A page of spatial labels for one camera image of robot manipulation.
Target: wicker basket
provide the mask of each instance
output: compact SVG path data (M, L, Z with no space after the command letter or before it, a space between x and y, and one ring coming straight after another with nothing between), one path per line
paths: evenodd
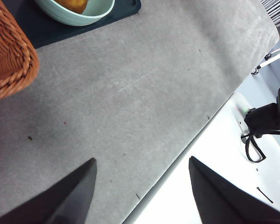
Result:
M38 68L35 49L0 0L0 99L31 84Z

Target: dark placemat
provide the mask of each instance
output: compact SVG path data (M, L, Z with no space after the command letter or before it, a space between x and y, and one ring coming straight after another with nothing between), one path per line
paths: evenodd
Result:
M3 0L35 48L42 47L136 14L140 0L115 0L112 11L101 20L83 27L73 27L53 20L33 0Z

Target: white stand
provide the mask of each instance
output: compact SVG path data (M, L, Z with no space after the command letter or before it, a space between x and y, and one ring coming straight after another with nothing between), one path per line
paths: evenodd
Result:
M267 61L265 61L265 62L259 64L259 65L254 69L254 71L251 72L251 74L252 74L252 75L257 75L257 74L259 73L259 69L261 69L261 68L263 68L263 67L265 67L265 66L267 66L267 65L269 65L269 64L271 64L271 63L273 63L274 61L280 59L280 54L277 54L276 56L272 57L272 55L274 55L274 54L276 54L276 53L278 53L278 52L280 52L280 48L277 49L277 50L274 50L274 51L271 52L271 53L268 53L268 54L265 56L265 59L266 59Z

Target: gray table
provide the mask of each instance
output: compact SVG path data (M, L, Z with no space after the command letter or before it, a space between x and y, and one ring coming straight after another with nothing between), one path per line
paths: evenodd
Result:
M38 49L0 101L0 216L95 157L87 223L122 222L277 40L258 1L142 0Z

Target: bowl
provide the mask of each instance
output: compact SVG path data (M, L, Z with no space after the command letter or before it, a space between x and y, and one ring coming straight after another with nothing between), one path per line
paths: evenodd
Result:
M82 14L72 12L54 0L35 0L35 2L48 16L58 22L71 26L86 26L109 14L115 0L88 0Z

